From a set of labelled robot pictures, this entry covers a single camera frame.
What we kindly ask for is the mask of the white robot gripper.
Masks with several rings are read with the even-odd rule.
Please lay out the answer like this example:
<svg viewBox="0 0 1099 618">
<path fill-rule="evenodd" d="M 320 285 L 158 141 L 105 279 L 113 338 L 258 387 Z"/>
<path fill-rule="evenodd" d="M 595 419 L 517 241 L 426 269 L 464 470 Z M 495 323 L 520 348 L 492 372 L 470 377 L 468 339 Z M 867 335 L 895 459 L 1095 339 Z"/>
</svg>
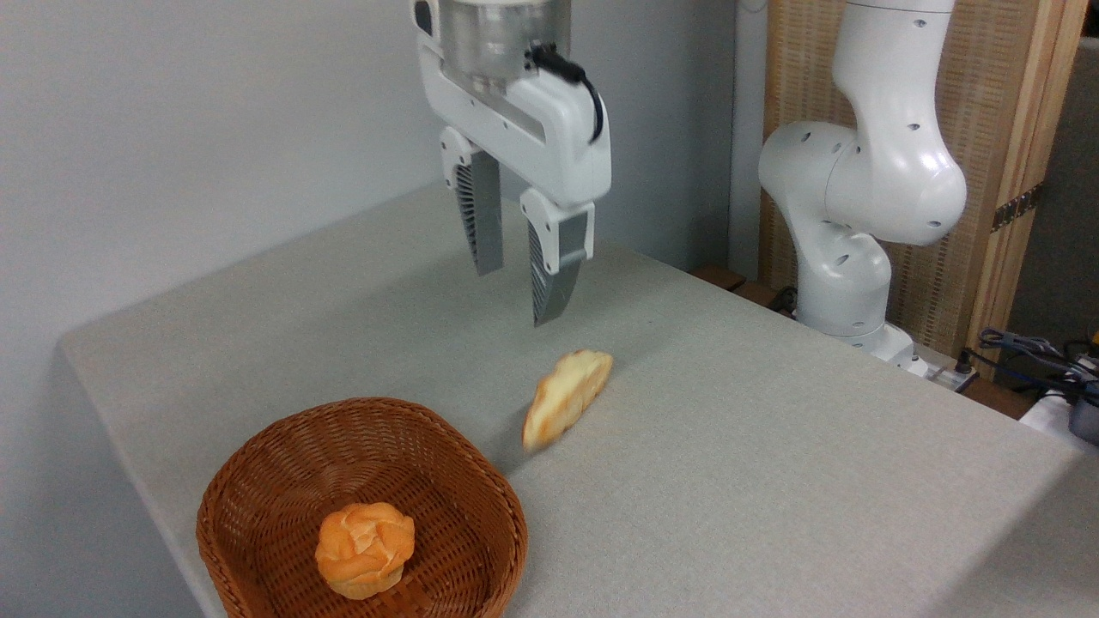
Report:
<svg viewBox="0 0 1099 618">
<path fill-rule="evenodd" d="M 569 1 L 417 1 L 417 56 L 479 276 L 503 267 L 500 164 L 531 188 L 528 219 L 535 325 L 565 312 L 593 257 L 593 203 L 610 188 L 610 128 L 600 98 L 569 65 Z"/>
</svg>

